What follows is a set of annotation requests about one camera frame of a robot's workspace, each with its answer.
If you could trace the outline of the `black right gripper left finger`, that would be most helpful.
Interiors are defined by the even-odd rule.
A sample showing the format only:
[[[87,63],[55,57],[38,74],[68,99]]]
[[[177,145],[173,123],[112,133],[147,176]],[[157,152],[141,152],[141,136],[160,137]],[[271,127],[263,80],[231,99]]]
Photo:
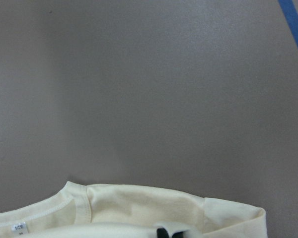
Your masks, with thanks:
[[[157,238],[169,238],[168,231],[164,228],[158,228],[156,230]]]

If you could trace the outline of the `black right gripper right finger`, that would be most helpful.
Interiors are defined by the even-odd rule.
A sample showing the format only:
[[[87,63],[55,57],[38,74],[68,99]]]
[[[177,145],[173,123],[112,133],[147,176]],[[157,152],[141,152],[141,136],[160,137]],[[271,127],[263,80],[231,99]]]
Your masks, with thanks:
[[[184,236],[184,231],[180,231],[180,232],[175,232],[173,235],[172,235],[172,238],[185,238]]]

